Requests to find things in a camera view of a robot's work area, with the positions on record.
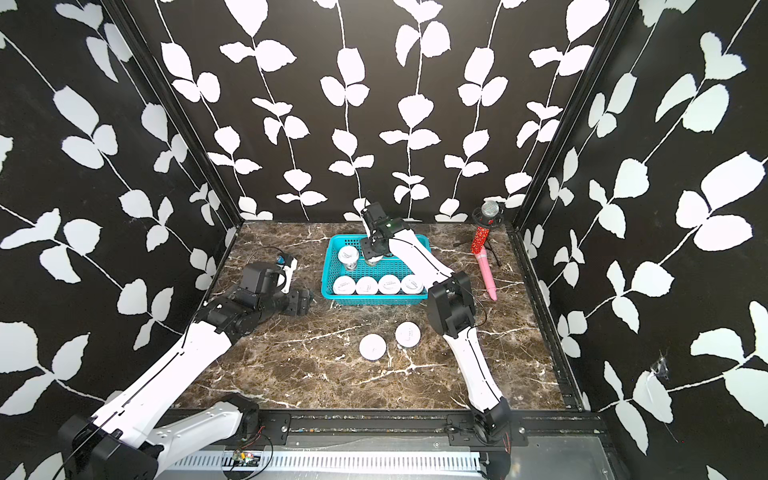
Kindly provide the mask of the white yogurt cup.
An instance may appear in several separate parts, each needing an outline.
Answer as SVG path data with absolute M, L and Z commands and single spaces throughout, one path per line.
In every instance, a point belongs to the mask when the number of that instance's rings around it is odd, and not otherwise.
M 339 276 L 333 282 L 332 291 L 337 296 L 354 295 L 356 293 L 356 281 L 347 275 Z
M 384 275 L 378 280 L 378 291 L 382 295 L 398 295 L 401 281 L 393 274 Z
M 379 292 L 378 281 L 370 276 L 364 276 L 357 280 L 355 293 L 362 296 L 376 295 Z
M 421 340 L 421 331 L 415 323 L 403 322 L 396 328 L 395 338 L 398 345 L 402 348 L 413 348 Z
M 383 259 L 384 259 L 384 256 L 374 256 L 371 258 L 366 258 L 365 262 L 368 266 L 374 267 Z
M 378 334 L 368 334 L 359 343 L 359 353 L 368 361 L 378 361 L 386 352 L 387 342 Z
M 360 253 L 353 245 L 344 245 L 338 251 L 338 260 L 347 271 L 354 271 L 358 266 Z
M 414 274 L 405 276 L 400 281 L 400 288 L 405 295 L 421 295 L 424 290 L 422 282 Z

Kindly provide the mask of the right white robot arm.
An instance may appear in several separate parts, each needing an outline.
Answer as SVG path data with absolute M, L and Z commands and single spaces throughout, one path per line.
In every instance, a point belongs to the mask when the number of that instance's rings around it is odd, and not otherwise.
M 394 256 L 422 283 L 427 291 L 428 321 L 454 354 L 477 435 L 485 442 L 500 440 L 512 414 L 480 347 L 470 277 L 441 263 L 403 219 L 387 215 L 379 203 L 364 207 L 361 217 L 366 230 L 361 241 L 364 258 Z

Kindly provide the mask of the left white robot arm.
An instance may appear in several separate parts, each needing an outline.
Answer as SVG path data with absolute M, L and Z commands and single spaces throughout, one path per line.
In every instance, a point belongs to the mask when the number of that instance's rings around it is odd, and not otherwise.
M 154 479 L 175 462 L 219 440 L 256 440 L 259 406 L 231 394 L 171 424 L 161 418 L 216 359 L 277 315 L 307 314 L 313 294 L 291 281 L 295 257 L 253 262 L 239 284 L 205 303 L 182 337 L 138 380 L 89 417 L 75 415 L 59 430 L 65 479 Z

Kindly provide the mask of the pink and red tube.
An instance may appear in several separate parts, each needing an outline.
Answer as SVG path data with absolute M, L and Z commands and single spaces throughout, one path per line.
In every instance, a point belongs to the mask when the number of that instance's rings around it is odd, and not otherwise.
M 490 230 L 488 228 L 478 226 L 471 243 L 471 252 L 478 263 L 488 296 L 492 301 L 497 301 L 497 287 L 488 260 L 488 252 L 485 247 L 489 234 Z

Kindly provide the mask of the small black tripod lamp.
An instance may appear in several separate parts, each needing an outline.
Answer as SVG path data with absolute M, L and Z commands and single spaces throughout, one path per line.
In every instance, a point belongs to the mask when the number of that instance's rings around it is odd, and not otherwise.
M 503 202 L 499 202 L 496 200 L 485 200 L 481 206 L 476 207 L 472 211 L 472 213 L 469 215 L 469 220 L 471 224 L 475 227 L 475 230 L 478 226 L 486 227 L 490 230 L 490 234 L 489 234 L 488 240 L 486 241 L 485 247 L 487 249 L 487 252 L 492 253 L 498 266 L 501 265 L 501 262 L 498 260 L 498 257 L 496 256 L 496 253 L 494 252 L 493 247 L 489 244 L 489 242 L 490 242 L 491 232 L 493 230 L 499 229 L 503 225 L 504 213 L 505 213 L 505 204 Z M 471 243 L 472 243 L 473 237 L 472 239 L 469 239 L 467 235 L 464 235 L 458 241 L 456 241 L 454 245 L 460 246 L 464 244 L 469 244 L 470 251 L 471 251 Z

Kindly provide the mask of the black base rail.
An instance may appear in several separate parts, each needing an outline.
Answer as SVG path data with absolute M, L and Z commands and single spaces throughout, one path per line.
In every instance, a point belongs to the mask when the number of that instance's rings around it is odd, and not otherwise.
M 513 410 L 491 430 L 469 410 L 289 410 L 266 409 L 259 427 L 276 445 L 290 435 L 443 436 L 452 446 L 502 450 L 527 446 L 535 437 L 609 439 L 602 418 L 571 410 Z

